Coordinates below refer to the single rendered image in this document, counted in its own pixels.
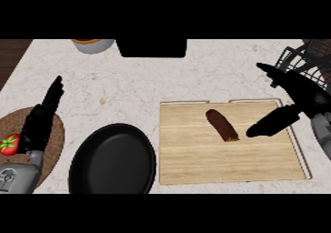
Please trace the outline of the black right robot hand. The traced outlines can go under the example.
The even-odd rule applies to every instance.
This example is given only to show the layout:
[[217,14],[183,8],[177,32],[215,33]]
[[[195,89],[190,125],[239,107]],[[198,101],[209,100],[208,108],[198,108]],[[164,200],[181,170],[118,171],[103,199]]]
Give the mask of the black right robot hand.
[[318,85],[293,71],[283,72],[268,64],[258,63],[257,67],[271,79],[270,86],[282,87],[292,104],[276,108],[248,128],[246,136],[273,136],[298,119],[304,113],[310,119],[323,117],[331,125],[331,95]]

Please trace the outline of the brown round woven placemat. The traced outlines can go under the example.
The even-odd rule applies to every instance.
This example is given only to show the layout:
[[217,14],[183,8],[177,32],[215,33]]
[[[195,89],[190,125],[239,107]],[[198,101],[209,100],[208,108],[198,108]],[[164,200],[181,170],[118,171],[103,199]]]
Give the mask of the brown round woven placemat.
[[[0,117],[0,143],[1,139],[9,136],[10,134],[16,134],[22,130],[22,125],[25,121],[25,117],[31,112],[31,107],[22,108],[7,115]],[[44,179],[50,175],[53,171],[53,167],[60,157],[60,152],[65,143],[65,128],[60,117],[53,115],[53,127],[50,138],[47,142],[47,146],[44,148],[44,158],[43,158],[43,168],[41,174],[37,181],[37,186],[43,183]],[[0,154],[0,166],[6,163],[29,163],[29,158],[24,154],[18,154],[15,156],[6,157]]]

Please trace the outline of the pale wooden tray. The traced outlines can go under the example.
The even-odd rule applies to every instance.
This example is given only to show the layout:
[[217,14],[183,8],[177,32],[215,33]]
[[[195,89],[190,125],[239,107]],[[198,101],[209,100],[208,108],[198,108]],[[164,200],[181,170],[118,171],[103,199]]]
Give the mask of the pale wooden tray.
[[[293,131],[248,137],[251,125],[282,106],[277,99],[234,99],[226,103],[162,102],[158,128],[158,182],[195,185],[311,178]],[[205,112],[217,110],[237,134],[224,141]]]

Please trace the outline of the grey cup with orange top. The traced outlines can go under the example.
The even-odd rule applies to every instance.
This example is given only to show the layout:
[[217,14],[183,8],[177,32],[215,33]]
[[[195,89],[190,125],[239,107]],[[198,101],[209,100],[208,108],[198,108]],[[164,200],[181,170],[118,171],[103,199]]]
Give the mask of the grey cup with orange top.
[[84,54],[93,55],[93,54],[99,54],[100,52],[103,52],[112,46],[114,40],[112,39],[86,39],[86,40],[72,39],[71,42],[75,45],[80,52],[83,52]]

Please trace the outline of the black frying pan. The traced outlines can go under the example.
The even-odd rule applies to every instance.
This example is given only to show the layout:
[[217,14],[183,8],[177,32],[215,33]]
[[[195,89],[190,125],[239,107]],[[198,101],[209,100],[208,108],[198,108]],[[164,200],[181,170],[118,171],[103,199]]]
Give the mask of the black frying pan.
[[146,194],[156,155],[142,130],[128,124],[102,127],[83,141],[68,170],[71,194]]

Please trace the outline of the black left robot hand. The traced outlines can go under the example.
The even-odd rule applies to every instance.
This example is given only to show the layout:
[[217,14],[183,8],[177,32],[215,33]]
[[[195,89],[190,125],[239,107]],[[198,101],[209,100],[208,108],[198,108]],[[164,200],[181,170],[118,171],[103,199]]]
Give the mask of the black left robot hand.
[[46,96],[25,117],[21,139],[18,144],[18,153],[27,154],[31,151],[43,151],[52,133],[53,114],[63,95],[62,77],[57,76],[49,87]]

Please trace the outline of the black appliance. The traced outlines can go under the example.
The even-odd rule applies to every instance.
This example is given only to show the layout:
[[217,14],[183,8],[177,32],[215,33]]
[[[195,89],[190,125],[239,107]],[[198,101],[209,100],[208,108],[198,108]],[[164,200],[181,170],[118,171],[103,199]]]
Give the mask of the black appliance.
[[186,39],[116,39],[122,57],[183,58],[187,51]]

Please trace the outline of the red tomato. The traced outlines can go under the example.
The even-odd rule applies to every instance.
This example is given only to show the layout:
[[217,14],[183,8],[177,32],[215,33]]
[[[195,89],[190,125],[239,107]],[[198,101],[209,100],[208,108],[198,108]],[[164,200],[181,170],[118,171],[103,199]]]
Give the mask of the red tomato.
[[19,134],[10,134],[0,140],[0,154],[6,157],[13,156],[18,151]]

